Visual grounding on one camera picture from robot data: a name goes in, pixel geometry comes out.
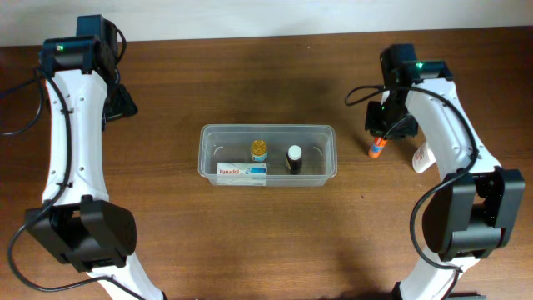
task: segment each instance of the small jar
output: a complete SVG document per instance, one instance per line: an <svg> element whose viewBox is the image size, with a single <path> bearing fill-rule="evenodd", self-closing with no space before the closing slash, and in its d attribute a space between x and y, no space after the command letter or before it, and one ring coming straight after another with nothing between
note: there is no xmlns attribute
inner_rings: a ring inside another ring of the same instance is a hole
<svg viewBox="0 0 533 300"><path fill-rule="evenodd" d="M292 175L300 174L301 171L301 148L297 145L289 147L289 151L286 152L286 167L289 173Z"/></svg>
<svg viewBox="0 0 533 300"><path fill-rule="evenodd" d="M254 162L262 163L268 157L267 150L268 147L265 141L253 141L252 146L250 147L250 152L252 153L252 160Z"/></svg>

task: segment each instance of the orange tube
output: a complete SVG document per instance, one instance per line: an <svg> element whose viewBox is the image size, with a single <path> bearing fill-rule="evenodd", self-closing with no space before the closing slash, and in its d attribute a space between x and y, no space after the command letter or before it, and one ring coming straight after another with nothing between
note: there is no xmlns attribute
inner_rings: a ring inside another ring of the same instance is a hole
<svg viewBox="0 0 533 300"><path fill-rule="evenodd" d="M374 143L372 144L372 147L370 147L370 150L368 150L368 156L371 158L378 158L381 155L381 151L383 151L383 148L386 145L386 140L384 140L381 137L376 137L374 140Z"/></svg>

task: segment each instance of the wooden tabletop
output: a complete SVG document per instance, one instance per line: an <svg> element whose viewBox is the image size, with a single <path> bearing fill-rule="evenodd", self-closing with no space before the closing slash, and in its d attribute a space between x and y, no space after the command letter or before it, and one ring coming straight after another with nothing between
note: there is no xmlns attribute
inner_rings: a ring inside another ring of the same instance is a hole
<svg viewBox="0 0 533 300"><path fill-rule="evenodd" d="M135 117L108 124L103 169L113 203L132 211L137 256L169 299L315 299L389 292L415 266L409 216L439 182L436 166L411 167L423 134L367 155L366 105L353 87L382 83L380 52L414 43L419 59L444 59L461 104L504 168L533 182L531 27L375 32L300 37L130 42L119 68ZM39 47L0 48L0 89L31 77ZM2 129L37 106L28 87L0 100ZM324 187L215 187L197 171L200 130L216 123L327 124L338 174ZM41 203L50 116L0 137L0 249ZM456 292L531 299L533 192L526 189L511 242L460 280ZM15 247L21 270L44 286L86 278L32 237ZM24 287L0 260L0 298L107 298L99 284L60 293Z"/></svg>

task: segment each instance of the black bottle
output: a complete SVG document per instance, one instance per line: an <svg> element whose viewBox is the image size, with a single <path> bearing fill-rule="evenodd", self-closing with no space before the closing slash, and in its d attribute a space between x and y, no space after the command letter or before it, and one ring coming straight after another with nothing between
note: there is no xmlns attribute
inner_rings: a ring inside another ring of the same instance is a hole
<svg viewBox="0 0 533 300"><path fill-rule="evenodd" d="M292 175L300 174L301 171L301 148L297 145L289 147L286 153L286 167Z"/></svg>

